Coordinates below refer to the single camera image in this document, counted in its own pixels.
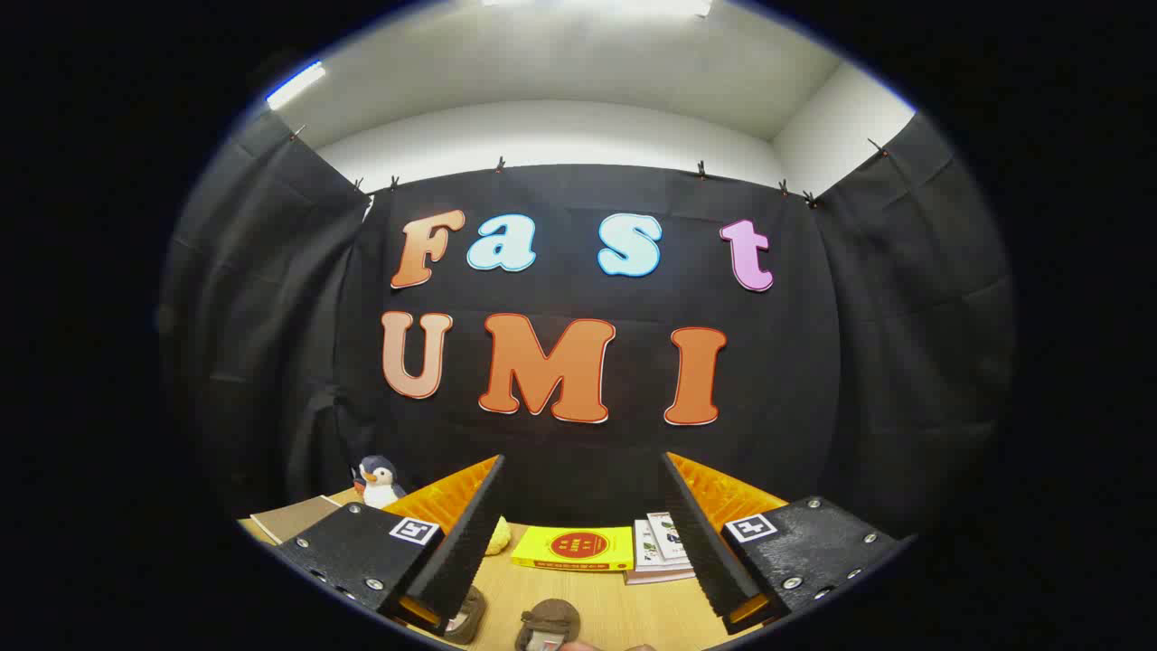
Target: hand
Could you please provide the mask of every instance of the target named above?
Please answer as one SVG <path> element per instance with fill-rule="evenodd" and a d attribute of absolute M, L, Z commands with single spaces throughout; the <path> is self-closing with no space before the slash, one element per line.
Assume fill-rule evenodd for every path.
<path fill-rule="evenodd" d="M 559 651 L 602 651 L 596 646 L 591 646 L 585 642 L 568 642 L 559 648 Z M 640 644 L 639 646 L 632 646 L 627 651 L 655 651 L 655 648 L 650 644 Z"/>

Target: white wall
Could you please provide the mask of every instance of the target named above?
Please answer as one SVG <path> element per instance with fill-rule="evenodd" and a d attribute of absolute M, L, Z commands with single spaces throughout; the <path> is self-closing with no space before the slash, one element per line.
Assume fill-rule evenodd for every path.
<path fill-rule="evenodd" d="M 507 167 L 632 164 L 697 171 L 775 186 L 786 175 L 771 143 L 699 119 L 597 102 L 504 102 L 425 113 L 318 149 L 346 178 L 390 184 Z"/>
<path fill-rule="evenodd" d="M 843 61 L 772 140 L 788 190 L 819 194 L 876 153 L 915 111 L 875 79 Z"/>

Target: black curtain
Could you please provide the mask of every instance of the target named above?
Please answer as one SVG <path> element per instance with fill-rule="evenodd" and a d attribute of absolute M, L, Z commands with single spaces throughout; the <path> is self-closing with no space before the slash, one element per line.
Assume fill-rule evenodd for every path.
<path fill-rule="evenodd" d="M 333 310 L 369 205 L 280 118 L 231 134 L 169 246 L 160 301 L 174 426 L 234 517 L 348 488 Z"/>
<path fill-rule="evenodd" d="M 840 318 L 821 491 L 877 526 L 929 526 L 997 431 L 1014 288 L 996 220 L 922 116 L 819 198 Z"/>
<path fill-rule="evenodd" d="M 174 237 L 165 286 L 174 397 L 236 517 L 348 488 L 349 465 L 369 453 L 390 457 L 407 488 L 503 453 L 513 521 L 620 524 L 661 508 L 656 457 L 670 450 L 787 500 L 825 495 L 900 537 L 937 516 L 994 436 L 1014 353 L 1004 256 L 982 195 L 920 116 L 815 208 L 673 170 L 535 165 L 378 191 L 364 223 L 368 198 L 289 135 L 264 114 L 222 149 Z M 432 279 L 391 289 L 401 225 L 448 209 L 467 221 L 428 262 Z M 535 219 L 536 261 L 471 268 L 478 225 L 506 212 Z M 662 224 L 649 275 L 610 276 L 595 261 L 612 212 Z M 731 273 L 718 228 L 737 219 L 771 241 L 767 291 Z M 382 378 L 385 309 L 454 316 L 430 399 Z M 482 320 L 498 311 L 530 317 L 545 350 L 573 318 L 614 324 L 610 420 L 482 412 Z M 675 428 L 663 422 L 678 371 L 670 334 L 688 325 L 728 336 L 721 416 Z M 422 346 L 415 324 L 412 373 Z"/>

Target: stuffed toy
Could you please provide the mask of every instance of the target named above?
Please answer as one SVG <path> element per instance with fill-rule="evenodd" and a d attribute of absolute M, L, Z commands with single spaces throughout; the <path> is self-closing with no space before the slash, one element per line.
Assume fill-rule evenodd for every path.
<path fill-rule="evenodd" d="M 354 478 L 354 489 L 367 506 L 384 509 L 406 495 L 393 481 L 397 475 L 393 464 L 381 454 L 362 459 L 358 471 L 361 476 Z"/>

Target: ceiling light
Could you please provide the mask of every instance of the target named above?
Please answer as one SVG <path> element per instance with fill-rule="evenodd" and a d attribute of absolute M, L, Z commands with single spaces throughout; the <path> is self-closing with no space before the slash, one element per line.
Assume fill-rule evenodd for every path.
<path fill-rule="evenodd" d="M 519 1 L 525 2 L 526 0 L 482 0 L 482 6 L 514 5 Z M 646 6 L 644 8 L 657 9 L 663 13 L 691 14 L 703 17 L 712 10 L 712 0 L 613 0 L 612 3 L 621 5 L 622 2 L 627 2 L 627 7 L 629 8 L 643 8 L 640 6 Z"/>
<path fill-rule="evenodd" d="M 322 79 L 323 75 L 325 75 L 325 68 L 322 67 L 322 61 L 314 61 L 311 66 L 295 74 L 293 79 L 271 93 L 265 101 L 270 103 L 271 109 L 280 109 L 286 105 L 286 102 L 300 95 L 308 86 Z"/>

